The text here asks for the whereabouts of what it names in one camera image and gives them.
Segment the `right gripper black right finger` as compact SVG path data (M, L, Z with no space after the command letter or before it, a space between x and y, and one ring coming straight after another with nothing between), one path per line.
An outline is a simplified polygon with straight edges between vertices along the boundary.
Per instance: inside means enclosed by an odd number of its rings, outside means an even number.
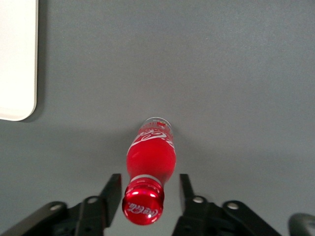
M180 174L183 214L174 236L278 236L259 215L243 202L232 200L217 206L194 193L189 175Z

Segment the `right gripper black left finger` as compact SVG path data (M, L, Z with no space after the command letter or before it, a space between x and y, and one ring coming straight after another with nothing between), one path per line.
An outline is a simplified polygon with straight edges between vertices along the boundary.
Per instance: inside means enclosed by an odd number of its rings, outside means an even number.
M2 233L3 236L103 236L122 198L121 174L113 174L101 193L73 207L65 202L45 204Z

